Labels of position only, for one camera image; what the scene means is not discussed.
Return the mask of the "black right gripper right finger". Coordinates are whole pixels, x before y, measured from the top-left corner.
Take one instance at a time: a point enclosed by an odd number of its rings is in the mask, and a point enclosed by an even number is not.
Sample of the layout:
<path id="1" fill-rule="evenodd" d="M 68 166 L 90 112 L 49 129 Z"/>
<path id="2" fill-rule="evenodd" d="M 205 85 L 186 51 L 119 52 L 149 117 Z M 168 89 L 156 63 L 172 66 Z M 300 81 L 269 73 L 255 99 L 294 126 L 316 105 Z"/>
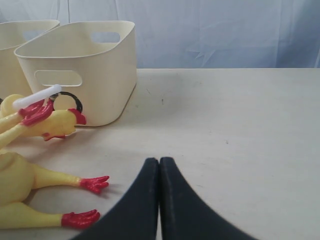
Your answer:
<path id="1" fill-rule="evenodd" d="M 253 240 L 212 210 L 192 189 L 175 160 L 162 157 L 160 220 L 164 240 Z"/>

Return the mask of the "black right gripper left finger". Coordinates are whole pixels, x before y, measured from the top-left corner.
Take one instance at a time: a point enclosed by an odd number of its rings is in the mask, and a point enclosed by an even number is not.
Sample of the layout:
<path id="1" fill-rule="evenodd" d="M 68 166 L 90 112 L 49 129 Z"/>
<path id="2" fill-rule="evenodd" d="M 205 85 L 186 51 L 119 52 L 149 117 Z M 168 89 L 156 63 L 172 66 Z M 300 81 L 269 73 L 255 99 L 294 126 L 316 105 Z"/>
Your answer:
<path id="1" fill-rule="evenodd" d="M 115 204 L 93 226 L 75 240 L 154 240 L 159 212 L 159 162 L 147 158 L 136 179 Z"/>

